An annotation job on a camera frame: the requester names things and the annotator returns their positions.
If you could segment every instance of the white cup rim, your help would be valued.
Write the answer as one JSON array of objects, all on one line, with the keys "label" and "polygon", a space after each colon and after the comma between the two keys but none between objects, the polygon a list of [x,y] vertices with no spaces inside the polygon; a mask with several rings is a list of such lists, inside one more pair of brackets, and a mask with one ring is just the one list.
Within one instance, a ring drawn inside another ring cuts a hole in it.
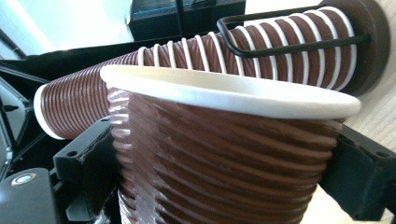
[{"label": "white cup rim", "polygon": [[186,105],[275,119],[345,119],[359,112],[350,95],[302,84],[165,67],[108,65],[107,85]]}]

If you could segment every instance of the paper cup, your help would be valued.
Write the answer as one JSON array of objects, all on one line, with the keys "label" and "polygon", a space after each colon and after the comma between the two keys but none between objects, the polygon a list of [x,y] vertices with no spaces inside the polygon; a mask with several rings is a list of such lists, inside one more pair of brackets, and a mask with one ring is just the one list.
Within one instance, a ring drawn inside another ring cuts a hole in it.
[{"label": "paper cup", "polygon": [[[237,46],[245,50],[269,49],[352,36],[350,23],[332,7],[310,10],[299,16],[273,18],[262,24],[232,30]],[[35,112],[43,130],[57,139],[73,139],[107,116],[105,83],[99,70],[107,64],[177,67],[229,75],[317,85],[341,90],[352,78],[356,47],[336,47],[260,58],[240,58],[219,34],[167,45],[146,47],[91,68],[61,77],[41,87]]]},{"label": "paper cup", "polygon": [[141,223],[299,223],[360,102],[254,77],[107,66],[121,216]]}]

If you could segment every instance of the white stripe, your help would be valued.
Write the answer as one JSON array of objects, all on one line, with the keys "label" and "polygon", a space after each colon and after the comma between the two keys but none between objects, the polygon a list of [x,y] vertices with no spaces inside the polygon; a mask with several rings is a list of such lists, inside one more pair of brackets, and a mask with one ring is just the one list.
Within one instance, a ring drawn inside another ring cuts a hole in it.
[{"label": "white stripe", "polygon": [[137,65],[144,66],[145,65],[145,50],[146,47],[142,47],[137,52]]},{"label": "white stripe", "polygon": [[[230,37],[231,40],[235,43],[235,46],[238,47],[238,44],[235,41],[235,38],[233,37],[233,33],[230,32]],[[236,59],[236,66],[238,67],[238,73],[239,76],[244,77],[245,76],[245,71],[244,71],[244,65],[242,64],[242,59],[239,56],[235,55],[235,59]]]},{"label": "white stripe", "polygon": [[[282,46],[286,47],[289,45],[288,40],[286,39],[285,33],[283,33],[280,26],[275,21],[266,21],[268,24],[272,25],[276,32],[278,33],[280,40],[282,41]],[[291,54],[285,54],[286,63],[288,65],[288,82],[293,81],[293,62],[291,60]]]},{"label": "white stripe", "polygon": [[171,67],[176,68],[175,52],[173,49],[172,40],[168,42],[168,51],[169,51],[169,61],[171,62]]},{"label": "white stripe", "polygon": [[[332,38],[337,39],[338,34],[337,31],[335,30],[334,24],[332,21],[329,19],[329,17],[324,14],[321,11],[316,11],[316,10],[308,10],[305,13],[313,13],[319,17],[321,17],[326,25],[330,28],[332,31]],[[335,66],[334,70],[332,72],[332,81],[329,83],[329,85],[326,87],[326,89],[332,89],[334,87],[335,82],[338,79],[338,76],[340,75],[340,70],[341,70],[341,48],[340,47],[335,47],[335,55],[334,55],[334,60],[335,60]]]},{"label": "white stripe", "polygon": [[205,51],[204,43],[202,42],[202,38],[200,35],[196,35],[195,39],[197,40],[197,43],[198,43],[199,51],[201,53],[202,62],[204,64],[204,69],[206,72],[210,72],[209,61],[207,60],[207,57],[206,57],[206,51]]},{"label": "white stripe", "polygon": [[[321,10],[321,9],[331,10],[331,11],[337,13],[341,17],[341,19],[343,20],[343,22],[346,26],[348,36],[355,35],[353,32],[352,24],[350,23],[349,19],[344,14],[344,12],[342,12],[340,9],[338,9],[336,7],[321,7],[319,10]],[[358,52],[356,49],[356,45],[351,45],[350,46],[350,64],[349,64],[348,71],[346,73],[346,78],[344,79],[343,83],[341,83],[341,85],[335,89],[336,91],[340,91],[341,89],[343,89],[347,85],[347,83],[349,83],[350,79],[352,79],[353,73],[355,72],[357,57],[358,57]]]},{"label": "white stripe", "polygon": [[[260,26],[259,24],[254,24],[256,29],[259,31],[259,33],[262,35],[262,38],[264,39],[265,45],[267,46],[268,49],[272,47],[272,43],[270,38],[268,37],[268,34],[265,32],[265,30]],[[271,63],[271,68],[272,68],[272,75],[273,75],[273,80],[277,80],[277,65],[276,65],[276,57],[274,55],[269,56],[270,58],[270,63]]]},{"label": "white stripe", "polygon": [[209,35],[212,36],[213,43],[215,43],[216,51],[217,51],[218,56],[219,56],[221,73],[222,74],[227,74],[227,67],[225,65],[224,56],[223,56],[222,51],[221,51],[221,46],[220,46],[218,37],[213,32],[209,32]]},{"label": "white stripe", "polygon": [[[247,39],[250,49],[255,50],[256,47],[254,46],[253,40],[251,39],[248,30],[243,26],[237,26],[236,29],[242,31],[242,34],[244,34],[245,38]],[[262,77],[262,71],[260,69],[259,59],[253,58],[253,62],[254,62],[254,70],[256,71],[256,77]]]},{"label": "white stripe", "polygon": [[[301,32],[300,28],[297,26],[297,24],[290,18],[288,17],[283,17],[282,18],[285,22],[287,22],[288,24],[290,24],[290,26],[293,28],[295,34],[297,34],[298,40],[300,42],[300,44],[304,44],[305,40],[303,37],[303,33]],[[308,84],[308,76],[309,76],[309,58],[308,58],[308,52],[303,51],[301,52],[302,56],[303,56],[303,84],[306,85]]]},{"label": "white stripe", "polygon": [[[307,17],[306,15],[302,13],[294,13],[291,14],[291,16],[296,16],[300,17],[303,19],[306,23],[308,23],[309,27],[311,28],[312,32],[314,33],[314,37],[317,42],[321,41],[321,35],[319,32],[318,27],[315,25],[315,23],[311,20],[311,18]],[[324,78],[324,72],[325,72],[325,56],[324,56],[324,49],[318,49],[318,54],[319,54],[319,74],[318,74],[318,80],[317,80],[317,87],[320,87],[323,82]]]},{"label": "white stripe", "polygon": [[186,57],[186,63],[187,63],[187,69],[193,70],[194,68],[192,67],[189,45],[187,44],[186,38],[182,38],[181,43],[183,44],[184,56]]},{"label": "white stripe", "polygon": [[160,56],[158,54],[158,47],[160,45],[159,44],[155,44],[154,45],[154,66],[159,67],[160,66]]}]

